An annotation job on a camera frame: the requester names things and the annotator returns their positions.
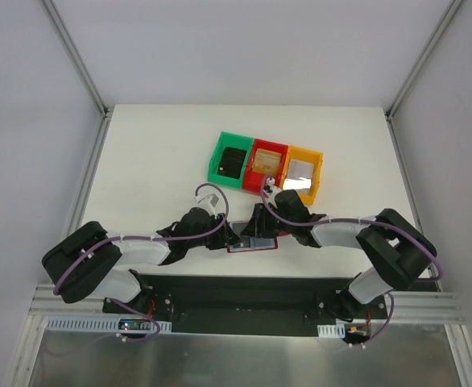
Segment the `red leather card holder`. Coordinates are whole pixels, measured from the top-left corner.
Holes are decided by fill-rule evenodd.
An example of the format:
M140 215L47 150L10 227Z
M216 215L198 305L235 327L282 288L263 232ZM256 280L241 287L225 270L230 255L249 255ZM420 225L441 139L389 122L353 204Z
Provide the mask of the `red leather card holder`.
M250 246L248 248L228 248L228 253L238 253L238 252L260 252L260 251L269 251L276 250L278 248L278 238L283 236L290 236L289 233L279 233L278 237L275 238L249 238Z

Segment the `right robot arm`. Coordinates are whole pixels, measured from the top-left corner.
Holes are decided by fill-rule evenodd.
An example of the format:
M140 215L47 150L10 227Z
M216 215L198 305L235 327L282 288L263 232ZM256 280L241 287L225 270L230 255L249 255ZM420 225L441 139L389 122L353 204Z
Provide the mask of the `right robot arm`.
M387 208L369 218L330 218L314 214L294 190L277 193L254 206L241 234L273 239L286 233L311 248L359 249L371 263L325 303L334 318L350 322L370 303L392 290L410 289L437 258L436 248L396 210Z

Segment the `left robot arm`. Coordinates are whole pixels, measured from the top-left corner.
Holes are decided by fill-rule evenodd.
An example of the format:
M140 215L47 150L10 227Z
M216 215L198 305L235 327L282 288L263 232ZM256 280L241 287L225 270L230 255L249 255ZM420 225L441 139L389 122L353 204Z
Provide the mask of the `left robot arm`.
M225 219L193 207L181 220L150 235L109 233L98 221L80 227L42 258L54 294L67 304L88 296L114 298L130 313L147 308L148 294L134 266L165 266L194 248L227 249L241 241Z

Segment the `silver VIP card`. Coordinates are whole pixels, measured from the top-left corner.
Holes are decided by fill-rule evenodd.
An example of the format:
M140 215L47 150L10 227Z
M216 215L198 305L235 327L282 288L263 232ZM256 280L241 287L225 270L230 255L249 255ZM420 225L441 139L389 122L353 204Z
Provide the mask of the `silver VIP card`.
M294 189L308 192L313 183L314 165L312 163L290 159L283 189Z

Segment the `gold VIP card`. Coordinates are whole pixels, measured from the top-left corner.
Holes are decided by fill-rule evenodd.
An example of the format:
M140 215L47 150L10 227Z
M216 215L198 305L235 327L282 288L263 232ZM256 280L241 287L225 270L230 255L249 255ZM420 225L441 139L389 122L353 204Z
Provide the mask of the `gold VIP card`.
M251 170L256 173L276 175L282 156L279 152L258 148L251 164Z

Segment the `black VIP card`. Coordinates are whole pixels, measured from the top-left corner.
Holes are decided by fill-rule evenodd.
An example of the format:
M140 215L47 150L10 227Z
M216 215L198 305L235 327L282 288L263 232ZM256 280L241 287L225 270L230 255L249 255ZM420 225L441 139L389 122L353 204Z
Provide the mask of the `black VIP card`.
M223 177L239 179L246 159L246 150L226 147L218 163L217 174Z

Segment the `red plastic bin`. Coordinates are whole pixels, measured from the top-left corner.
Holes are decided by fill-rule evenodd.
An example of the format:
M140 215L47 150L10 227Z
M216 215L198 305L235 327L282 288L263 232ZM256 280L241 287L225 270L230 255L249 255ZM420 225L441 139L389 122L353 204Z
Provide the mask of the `red plastic bin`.
M246 163L242 188L258 194L267 173L275 179L275 185L280 186L287 154L286 144L255 139Z

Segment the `yellow plastic bin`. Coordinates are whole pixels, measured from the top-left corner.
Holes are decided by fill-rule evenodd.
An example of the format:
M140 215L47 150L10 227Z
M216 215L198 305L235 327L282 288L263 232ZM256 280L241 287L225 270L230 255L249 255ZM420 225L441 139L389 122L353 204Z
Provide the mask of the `yellow plastic bin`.
M279 187L295 190L301 201L311 206L320 186L323 160L321 152L289 146Z

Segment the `green plastic bin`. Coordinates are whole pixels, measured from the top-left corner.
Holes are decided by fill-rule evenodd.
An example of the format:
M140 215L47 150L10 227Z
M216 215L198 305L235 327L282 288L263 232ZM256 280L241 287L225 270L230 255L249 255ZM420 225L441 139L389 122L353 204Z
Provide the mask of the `green plastic bin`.
M211 156L209 182L241 189L246 163L255 139L223 131Z

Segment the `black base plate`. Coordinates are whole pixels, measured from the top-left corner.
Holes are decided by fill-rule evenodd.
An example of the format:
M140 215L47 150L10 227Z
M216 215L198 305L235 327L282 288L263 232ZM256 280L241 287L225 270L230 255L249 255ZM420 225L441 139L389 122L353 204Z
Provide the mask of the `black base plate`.
M337 320L384 320L384 297L339 302L348 278L142 275L143 297L129 306L171 323L172 332L314 337Z

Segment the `right aluminium table rail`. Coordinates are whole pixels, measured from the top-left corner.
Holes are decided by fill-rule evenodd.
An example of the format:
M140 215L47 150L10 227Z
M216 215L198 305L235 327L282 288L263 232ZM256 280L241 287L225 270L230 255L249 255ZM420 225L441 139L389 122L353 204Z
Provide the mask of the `right aluminium table rail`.
M400 167L400 172L403 178L406 194L408 196L410 210L411 210L413 221L414 221L414 227L420 233L422 233L423 230L422 230L422 226L420 225L420 217L419 217L416 204L414 201L412 186L410 184L408 172L406 169L406 165L404 163L404 158L402 156L402 152L400 150L400 146L396 138L395 131L391 123L391 119L388 117L388 114L385 114L385 119L386 119L388 130L391 136L392 145L395 150L396 158L398 160L398 164ZM443 293L441 292L441 281L435 279L438 273L439 273L439 269L434 264L430 264L429 267L425 270L425 277L422 277L420 280L418 280L417 284L429 285L430 289L436 290L437 294L442 295ZM456 303L457 297L453 295L449 300L454 302L453 304L454 308L452 310L451 309L445 310L444 307L438 306L436 323L446 322L448 325L464 325L466 321L462 316L461 307Z

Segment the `aluminium table rail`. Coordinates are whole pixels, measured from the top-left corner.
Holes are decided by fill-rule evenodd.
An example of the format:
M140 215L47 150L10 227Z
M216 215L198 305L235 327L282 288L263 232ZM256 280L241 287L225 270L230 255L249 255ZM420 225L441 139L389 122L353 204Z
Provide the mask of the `aluminium table rail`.
M403 178L406 194L408 196L410 210L411 210L413 221L414 221L414 227L420 233L422 233L423 230L422 230L422 226L420 225L420 217L419 217L416 204L414 201L412 186L410 184L408 172L406 169L406 165L404 163L404 158L402 156L402 152L400 150L400 146L396 138L395 131L391 123L391 119L388 117L388 114L385 114L385 119L386 119L388 130L391 136L392 145L395 150L396 158L398 160L398 164L400 167L400 172ZM434 264L430 264L429 267L425 270L425 277L422 277L420 280L418 280L417 284L429 285L430 289L436 290L437 294L442 295L443 293L441 292L441 281L435 279L438 273L439 273L439 269ZM444 307L438 306L436 323L446 322L448 325L464 325L466 321L462 316L461 307L456 303L457 297L453 295L449 300L454 302L453 304L454 308L452 310L451 309L445 310Z
M88 155L85 171L82 174L81 183L76 198L72 204L70 219L68 225L64 229L64 238L69 237L81 226L113 112L113 106L107 109L106 114L102 117L97 129L93 145Z

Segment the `left aluminium table rail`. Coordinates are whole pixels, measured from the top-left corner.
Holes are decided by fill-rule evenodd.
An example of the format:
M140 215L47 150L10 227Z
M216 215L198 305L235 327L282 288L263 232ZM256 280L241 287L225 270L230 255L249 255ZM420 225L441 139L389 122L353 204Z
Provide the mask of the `left aluminium table rail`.
M97 129L93 145L88 155L85 171L82 174L81 183L76 198L72 204L70 219L68 225L64 229L64 238L69 237L81 226L113 112L113 106L107 109L106 114L102 117Z

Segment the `right aluminium frame post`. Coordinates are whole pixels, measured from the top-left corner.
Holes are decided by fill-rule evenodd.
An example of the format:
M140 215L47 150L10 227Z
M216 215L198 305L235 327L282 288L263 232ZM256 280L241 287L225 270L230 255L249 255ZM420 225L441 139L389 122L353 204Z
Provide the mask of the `right aluminium frame post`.
M433 28L428 37L424 47L420 51L413 66L410 68L408 75L402 83L398 93L391 105L385 110L386 120L390 122L403 105L405 99L408 97L412 87L416 84L418 78L424 72L424 68L429 63L433 53L437 50L445 34L450 29L458 13L466 4L465 0L452 0L445 8L442 16L439 18L437 25Z

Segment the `aluminium frame post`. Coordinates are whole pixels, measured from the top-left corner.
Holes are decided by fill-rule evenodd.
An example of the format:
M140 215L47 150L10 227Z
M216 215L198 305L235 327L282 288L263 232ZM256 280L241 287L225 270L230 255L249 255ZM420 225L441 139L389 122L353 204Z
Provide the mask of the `aluminium frame post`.
M77 76L85 87L87 94L102 117L107 115L108 106L100 95L95 82L87 69L87 66L79 53L79 50L61 16L56 4L52 0L42 0L39 2L47 15L52 28L54 29L66 55L68 56Z
M412 87L416 84L418 78L424 72L424 68L429 63L433 53L437 50L445 34L450 29L458 13L466 4L465 0L452 0L445 8L442 16L439 18L437 25L433 28L428 37L424 47L420 51L413 66L410 68L408 75L402 83L398 93L391 105L385 110L386 120L390 122L403 105L405 99L408 97Z

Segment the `left aluminium frame post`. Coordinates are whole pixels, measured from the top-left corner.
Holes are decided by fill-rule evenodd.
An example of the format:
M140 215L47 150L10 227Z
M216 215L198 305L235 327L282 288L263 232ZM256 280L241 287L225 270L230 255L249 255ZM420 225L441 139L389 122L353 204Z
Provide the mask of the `left aluminium frame post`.
M52 0L42 0L39 2L47 15L52 28L54 29L66 55L68 56L77 76L85 87L87 94L102 117L107 115L108 106L100 95L95 82L87 69L87 66L79 53L79 50L61 16L56 4Z

